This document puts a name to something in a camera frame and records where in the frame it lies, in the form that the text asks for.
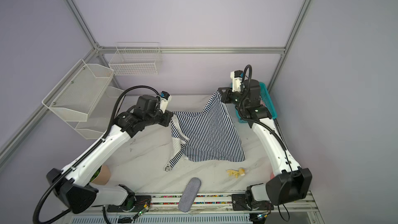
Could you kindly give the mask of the blue white striped tank top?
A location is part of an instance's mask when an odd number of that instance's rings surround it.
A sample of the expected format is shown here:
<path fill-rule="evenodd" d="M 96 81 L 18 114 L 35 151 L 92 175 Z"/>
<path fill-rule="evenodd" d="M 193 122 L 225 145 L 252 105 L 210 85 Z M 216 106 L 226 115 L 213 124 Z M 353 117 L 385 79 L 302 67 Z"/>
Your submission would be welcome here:
<path fill-rule="evenodd" d="M 164 171 L 180 159 L 243 162 L 245 153 L 228 108 L 216 91 L 200 112 L 173 112 L 170 122 L 173 151 Z"/>

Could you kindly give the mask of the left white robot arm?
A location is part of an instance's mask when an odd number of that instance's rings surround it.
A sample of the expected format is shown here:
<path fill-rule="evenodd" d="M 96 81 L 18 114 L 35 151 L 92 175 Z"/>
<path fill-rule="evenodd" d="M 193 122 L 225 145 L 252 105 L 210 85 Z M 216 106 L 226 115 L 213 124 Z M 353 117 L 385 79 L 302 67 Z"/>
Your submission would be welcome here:
<path fill-rule="evenodd" d="M 162 92 L 160 97 L 140 96 L 134 106 L 111 121 L 110 132 L 105 138 L 98 139 L 62 170 L 53 169 L 47 174 L 50 182 L 58 181 L 55 195 L 72 213 L 79 214 L 100 205 L 121 206 L 126 210 L 133 207 L 135 193 L 127 186 L 96 186 L 90 180 L 119 147 L 145 127 L 155 124 L 167 127 L 173 116 L 167 109 L 171 99 L 167 92 Z"/>

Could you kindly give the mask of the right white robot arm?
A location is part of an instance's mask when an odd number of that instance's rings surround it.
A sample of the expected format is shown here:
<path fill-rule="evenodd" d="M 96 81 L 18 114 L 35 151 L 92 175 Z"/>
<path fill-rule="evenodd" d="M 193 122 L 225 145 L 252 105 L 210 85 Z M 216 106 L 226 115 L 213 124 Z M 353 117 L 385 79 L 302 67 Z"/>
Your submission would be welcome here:
<path fill-rule="evenodd" d="M 246 80 L 242 87 L 224 87 L 218 91 L 223 103 L 235 105 L 239 117 L 257 135 L 271 162 L 273 173 L 270 180 L 249 186 L 248 202 L 269 201 L 279 206 L 306 198 L 312 173 L 294 159 L 278 134 L 270 111 L 261 104 L 259 82 Z"/>

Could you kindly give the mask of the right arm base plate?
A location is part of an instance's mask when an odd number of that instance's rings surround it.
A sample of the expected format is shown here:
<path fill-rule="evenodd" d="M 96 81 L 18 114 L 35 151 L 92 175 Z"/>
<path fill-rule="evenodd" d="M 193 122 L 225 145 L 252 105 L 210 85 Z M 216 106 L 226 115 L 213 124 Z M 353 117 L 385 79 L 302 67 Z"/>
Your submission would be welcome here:
<path fill-rule="evenodd" d="M 232 206 L 234 211 L 272 211 L 274 206 L 270 201 L 257 201 L 249 193 L 233 194 Z"/>

